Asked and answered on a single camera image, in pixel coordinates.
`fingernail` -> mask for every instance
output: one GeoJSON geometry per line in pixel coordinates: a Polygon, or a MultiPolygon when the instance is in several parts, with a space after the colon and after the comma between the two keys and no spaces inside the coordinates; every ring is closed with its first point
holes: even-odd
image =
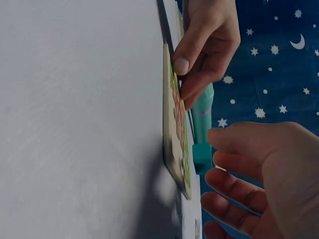
{"type": "Polygon", "coordinates": [[[174,71],[178,75],[185,75],[189,68],[189,62],[185,58],[177,58],[174,61],[174,71]]]}

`blue starry cloth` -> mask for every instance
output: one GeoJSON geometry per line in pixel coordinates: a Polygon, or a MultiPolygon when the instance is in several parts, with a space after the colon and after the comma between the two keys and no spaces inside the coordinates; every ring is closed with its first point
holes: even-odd
{"type": "MultiPolygon", "coordinates": [[[[319,1],[236,4],[242,41],[225,76],[214,83],[212,127],[294,121],[319,135],[319,1]]],[[[202,193],[212,191],[200,180],[202,193]]],[[[202,217],[203,223],[214,221],[205,211],[202,217]]],[[[249,238],[223,226],[235,238],[249,238]]]]}

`teal pen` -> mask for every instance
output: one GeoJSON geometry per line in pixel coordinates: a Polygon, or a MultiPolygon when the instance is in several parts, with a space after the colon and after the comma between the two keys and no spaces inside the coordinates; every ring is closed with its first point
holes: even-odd
{"type": "Polygon", "coordinates": [[[214,87],[209,84],[191,108],[194,129],[193,161],[196,174],[203,175],[212,168],[211,145],[207,133],[211,129],[211,107],[214,100],[214,87]]]}

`moon print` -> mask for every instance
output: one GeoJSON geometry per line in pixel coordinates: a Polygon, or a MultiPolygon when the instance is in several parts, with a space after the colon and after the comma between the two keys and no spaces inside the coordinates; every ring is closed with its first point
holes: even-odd
{"type": "Polygon", "coordinates": [[[293,43],[292,41],[290,41],[290,44],[297,50],[301,50],[305,47],[305,39],[304,36],[302,34],[300,34],[301,40],[299,43],[293,43]]]}

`card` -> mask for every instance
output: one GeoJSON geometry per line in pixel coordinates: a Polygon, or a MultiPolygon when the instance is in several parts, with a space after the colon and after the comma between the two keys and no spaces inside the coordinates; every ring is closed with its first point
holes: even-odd
{"type": "Polygon", "coordinates": [[[195,239],[200,239],[201,220],[195,219],[195,239]]]}
{"type": "Polygon", "coordinates": [[[183,194],[190,200],[185,107],[179,96],[177,75],[172,69],[167,44],[163,47],[163,146],[165,164],[183,194]]]}

